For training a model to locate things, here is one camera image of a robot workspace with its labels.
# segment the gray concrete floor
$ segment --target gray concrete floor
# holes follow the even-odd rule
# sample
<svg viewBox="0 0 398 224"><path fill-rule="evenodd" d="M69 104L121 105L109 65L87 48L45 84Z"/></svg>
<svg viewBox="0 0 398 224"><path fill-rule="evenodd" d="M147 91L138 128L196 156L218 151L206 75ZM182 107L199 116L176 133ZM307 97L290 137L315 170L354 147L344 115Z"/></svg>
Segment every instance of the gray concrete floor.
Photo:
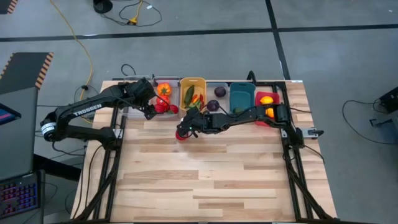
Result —
<svg viewBox="0 0 398 224"><path fill-rule="evenodd" d="M121 27L106 21L92 10L90 0L55 3L76 34L82 35L271 26L263 0L147 1L162 12L163 21L145 28ZM127 4L115 2L109 14L115 16ZM394 24L398 19L398 3L393 0L272 0L272 5L279 27ZM143 22L157 16L143 9ZM20 1L12 15L0 15L0 30L0 37L70 35L47 0ZM304 80L315 124L325 130L320 145L338 216L350 221L396 223L398 148L358 137L343 121L341 106L346 100L371 102L396 87L398 29L289 32L280 36L290 76ZM140 75L235 79L245 78L253 70L258 79L283 79L271 33L135 37L83 43L93 59L91 84L97 89L103 80L122 77L123 63L130 63ZM88 77L86 55L72 40L1 42L0 49L0 64L6 63L12 52L55 52L39 94L40 105L73 101L75 90ZM38 108L37 124L52 110ZM386 137L388 127L370 127L368 119L377 116L371 107L349 105L346 114L366 136L394 140ZM73 123L87 125L79 119ZM79 140L65 140L57 147L72 151L82 145ZM35 153L59 155L41 138L36 138ZM56 160L77 164L81 158L63 156ZM47 177L47 181L60 189L47 205L45 222L65 220L68 216L63 203L66 195L76 189L76 183L55 177Z"/></svg>

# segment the yellow bin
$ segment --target yellow bin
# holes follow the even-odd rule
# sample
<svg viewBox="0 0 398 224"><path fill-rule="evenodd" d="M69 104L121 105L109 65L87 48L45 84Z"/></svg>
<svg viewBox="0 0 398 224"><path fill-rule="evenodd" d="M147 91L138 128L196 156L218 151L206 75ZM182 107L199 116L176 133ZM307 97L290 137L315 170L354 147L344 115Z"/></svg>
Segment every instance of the yellow bin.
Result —
<svg viewBox="0 0 398 224"><path fill-rule="evenodd" d="M180 87L180 109L183 111L186 111L184 99L185 99L185 94L187 90L194 85L195 86L195 91L193 94L197 94L200 96L201 94L203 95L203 102L207 103L206 100L206 80L204 78L183 78L180 81L181 87Z"/></svg>

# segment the teal bin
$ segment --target teal bin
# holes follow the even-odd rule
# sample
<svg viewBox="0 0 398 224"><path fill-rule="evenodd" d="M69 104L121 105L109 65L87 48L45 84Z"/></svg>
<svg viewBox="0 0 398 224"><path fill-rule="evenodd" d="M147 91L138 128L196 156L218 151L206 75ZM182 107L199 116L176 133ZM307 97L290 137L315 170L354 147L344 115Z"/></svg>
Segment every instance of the teal bin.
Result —
<svg viewBox="0 0 398 224"><path fill-rule="evenodd" d="M241 110L254 106L254 91L256 86L252 83L232 83L230 86L229 110L234 112L235 108Z"/></svg>

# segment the keyboard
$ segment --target keyboard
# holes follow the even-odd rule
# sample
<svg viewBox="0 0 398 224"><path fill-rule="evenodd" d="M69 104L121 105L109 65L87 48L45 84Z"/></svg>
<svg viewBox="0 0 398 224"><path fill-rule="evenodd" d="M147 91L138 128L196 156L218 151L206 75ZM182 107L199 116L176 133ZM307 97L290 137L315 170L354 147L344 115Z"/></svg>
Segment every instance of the keyboard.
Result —
<svg viewBox="0 0 398 224"><path fill-rule="evenodd" d="M0 181L0 219L40 207L36 173Z"/></svg>

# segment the wooden tabletop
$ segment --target wooden tabletop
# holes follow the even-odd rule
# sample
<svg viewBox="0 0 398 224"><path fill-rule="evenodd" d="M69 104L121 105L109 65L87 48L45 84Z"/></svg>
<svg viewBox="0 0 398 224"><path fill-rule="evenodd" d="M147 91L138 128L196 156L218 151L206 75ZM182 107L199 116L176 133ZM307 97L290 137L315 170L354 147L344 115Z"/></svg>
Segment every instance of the wooden tabletop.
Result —
<svg viewBox="0 0 398 224"><path fill-rule="evenodd" d="M105 81L102 89L117 83ZM290 106L310 110L304 84L286 81L286 86ZM269 87L257 87L256 91L272 92ZM112 110L98 110L93 127L109 126ZM292 114L297 127L314 126L310 113L292 111ZM112 222L295 220L278 129L250 123L217 135L199 134L198 139L192 137L180 142L175 138L178 123L179 120L127 121ZM305 140L305 144L320 151L317 140ZM85 204L88 166L99 145L91 141L87 148L78 214ZM301 149L301 155L309 191L335 217L322 160L307 149ZM93 159L88 201L98 189L103 157L104 150L100 149ZM80 184L81 181L72 214L78 204ZM297 192L305 217L302 194ZM100 217L104 215L105 203L103 200Z"/></svg>

